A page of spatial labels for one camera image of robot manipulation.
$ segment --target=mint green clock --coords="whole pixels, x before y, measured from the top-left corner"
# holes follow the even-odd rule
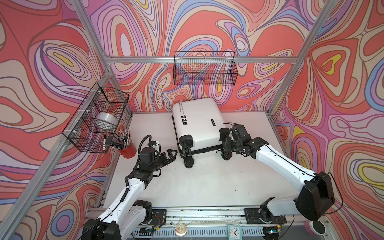
[[[241,227],[238,225],[228,225],[228,239],[229,240],[242,240]]]

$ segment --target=black wire mesh basket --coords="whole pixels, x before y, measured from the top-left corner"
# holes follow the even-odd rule
[[[233,51],[175,51],[175,85],[234,86],[238,71]]]
[[[95,96],[83,111],[74,128],[66,130],[75,114],[63,131],[63,134],[81,152],[108,152],[110,142],[113,139],[118,140],[115,132],[129,100],[129,95],[121,90],[113,87],[100,87],[98,84],[97,86]]]

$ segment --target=white suitcase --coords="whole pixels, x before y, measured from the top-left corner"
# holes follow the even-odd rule
[[[192,155],[195,159],[206,157],[223,149],[219,130],[227,126],[212,98],[176,103],[173,105],[172,112],[176,139],[182,158],[188,155]],[[183,148],[180,140],[185,139],[185,136],[188,135],[192,138],[190,154],[185,146]],[[185,164],[186,167],[192,167],[192,165],[193,163]]]

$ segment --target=red cup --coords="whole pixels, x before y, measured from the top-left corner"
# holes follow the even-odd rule
[[[125,149],[119,149],[119,152],[124,158],[132,158],[136,155],[136,148],[133,145],[133,141],[131,141],[131,144],[125,148]]]

